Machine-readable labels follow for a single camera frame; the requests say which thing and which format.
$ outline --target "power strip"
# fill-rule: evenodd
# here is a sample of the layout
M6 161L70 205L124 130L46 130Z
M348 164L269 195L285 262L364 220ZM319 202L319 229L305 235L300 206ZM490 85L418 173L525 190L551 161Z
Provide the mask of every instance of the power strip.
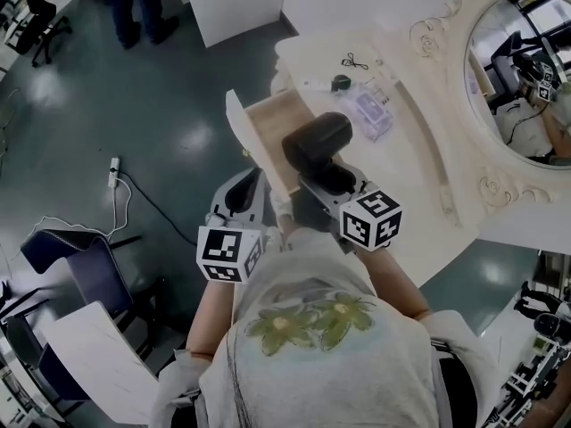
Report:
M111 167L109 168L109 183L110 189L117 188L117 177L119 177L119 157L113 157L111 159Z

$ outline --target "carved decoration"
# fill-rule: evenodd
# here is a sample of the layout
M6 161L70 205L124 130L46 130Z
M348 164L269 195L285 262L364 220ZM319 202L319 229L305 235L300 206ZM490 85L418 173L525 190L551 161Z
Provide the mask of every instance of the carved decoration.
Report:
M551 203L555 201L549 192L512 179L500 169L487 167L480 177L480 194L489 213L508 206L521 198L531 198L533 202Z
M431 57L440 61L446 52L448 20L462 7L462 0L451 0L446 4L447 13L442 17L419 21L410 28L410 42L421 57Z

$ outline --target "wooden drawer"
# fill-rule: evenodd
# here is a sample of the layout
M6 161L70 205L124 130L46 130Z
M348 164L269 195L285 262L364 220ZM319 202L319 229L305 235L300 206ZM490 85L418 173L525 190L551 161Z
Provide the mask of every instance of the wooden drawer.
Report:
M287 90L244 108L236 93L226 94L226 115L236 138L263 169L282 198L298 190L298 173L287 162L282 140L314 119L295 90Z

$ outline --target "gray t-shirt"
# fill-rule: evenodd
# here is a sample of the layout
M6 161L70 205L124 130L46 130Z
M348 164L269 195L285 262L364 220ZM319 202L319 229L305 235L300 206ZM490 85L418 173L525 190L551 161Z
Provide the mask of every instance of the gray t-shirt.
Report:
M183 394L210 428L436 428L431 336L448 341L476 380L478 423L497 398L494 363L458 313L404 317L334 259L276 256L235 313L211 364L182 352L162 371L151 428L170 427Z

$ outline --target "gray floor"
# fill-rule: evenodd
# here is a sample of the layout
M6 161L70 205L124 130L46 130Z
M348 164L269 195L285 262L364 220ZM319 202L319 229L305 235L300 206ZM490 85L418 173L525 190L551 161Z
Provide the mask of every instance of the gray floor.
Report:
M234 88L244 105L269 95L274 45L288 37L286 28L270 24L206 50L190 8L163 2L166 15L179 15L179 30L161 46L143 39L125 52L109 8L75 0L65 10L74 33L54 63L34 70L22 57L0 83L0 98L15 87L22 97L0 177L0 244L12 260L16 293L45 287L42 297L53 299L47 309L56 316L82 303L69 269L61 262L39 276L21 255L12 257L43 215L112 227L111 157L120 156L122 168L193 238L216 188L252 163L228 126L225 93ZM119 205L125 199L121 188ZM169 313L188 327L205 285L194 248L138 193L129 226L116 237L131 235L144 239L116 252L128 283L166 277ZM436 309L460 310L481 332L530 276L535 256L475 242L423 291ZM1 255L0 277L10 278ZM116 426L92 404L70 420L82 428Z

